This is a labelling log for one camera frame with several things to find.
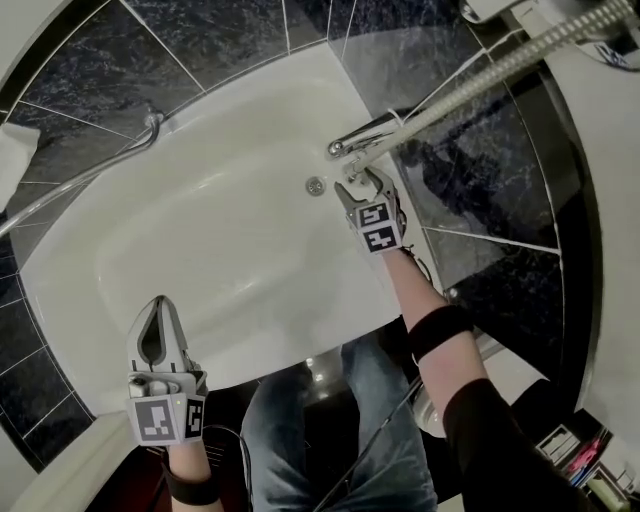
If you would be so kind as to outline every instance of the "white bathtub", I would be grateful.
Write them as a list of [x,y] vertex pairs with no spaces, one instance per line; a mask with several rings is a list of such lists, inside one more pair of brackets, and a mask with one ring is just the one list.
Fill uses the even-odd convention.
[[[341,164],[324,155],[328,142],[368,120],[325,44],[199,100],[163,126],[151,150],[76,199],[22,277],[94,414],[123,409],[127,331],[159,294],[176,304],[210,389],[292,365],[399,315],[382,262],[359,247],[333,192]],[[390,159],[380,167],[397,178]],[[326,180],[324,195],[307,194],[311,176]],[[433,267],[396,183],[408,242]]]

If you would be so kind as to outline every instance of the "cable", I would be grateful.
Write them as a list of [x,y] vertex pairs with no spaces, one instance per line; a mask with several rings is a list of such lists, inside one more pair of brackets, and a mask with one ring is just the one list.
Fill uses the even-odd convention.
[[233,434],[240,440],[240,451],[242,452],[242,465],[244,467],[244,481],[247,485],[247,495],[249,497],[249,512],[253,510],[253,486],[251,484],[251,457],[249,456],[249,448],[247,447],[247,443],[244,438],[238,434],[235,430],[225,427],[224,425],[207,425],[203,428],[206,430],[208,428],[214,428],[218,430],[226,430],[230,434]]

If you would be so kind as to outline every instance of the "metal rod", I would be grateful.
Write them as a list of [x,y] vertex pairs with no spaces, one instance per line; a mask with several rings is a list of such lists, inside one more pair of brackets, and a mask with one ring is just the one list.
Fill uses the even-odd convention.
[[11,232],[13,228],[19,227],[18,225],[23,221],[31,217],[38,210],[41,210],[51,201],[54,201],[72,188],[77,187],[78,185],[82,185],[84,182],[99,176],[111,166],[149,149],[158,139],[158,134],[160,133],[160,124],[162,123],[162,120],[162,114],[149,114],[145,118],[145,124],[151,129],[151,134],[144,142],[141,142],[140,144],[137,144],[136,146],[133,146],[132,148],[129,148],[118,155],[107,158],[106,160],[103,160],[99,164],[94,165],[86,171],[82,171],[80,174],[77,174],[70,180],[65,181],[53,190],[50,190],[49,192],[44,194],[42,197],[36,199],[30,205],[26,206],[15,215],[12,215],[10,219],[0,225],[0,238]]

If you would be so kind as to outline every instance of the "white towel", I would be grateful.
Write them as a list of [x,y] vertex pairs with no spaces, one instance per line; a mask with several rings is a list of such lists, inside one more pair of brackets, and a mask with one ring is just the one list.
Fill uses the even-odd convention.
[[33,154],[40,130],[5,123],[0,126],[0,211],[7,207]]

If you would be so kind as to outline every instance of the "bathtub drain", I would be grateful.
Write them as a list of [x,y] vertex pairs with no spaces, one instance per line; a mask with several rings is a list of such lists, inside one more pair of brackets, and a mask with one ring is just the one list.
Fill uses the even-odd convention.
[[317,176],[312,176],[311,178],[309,178],[305,183],[305,187],[307,189],[307,192],[309,192],[309,194],[314,197],[318,197],[324,194],[324,180],[322,178],[318,178]]

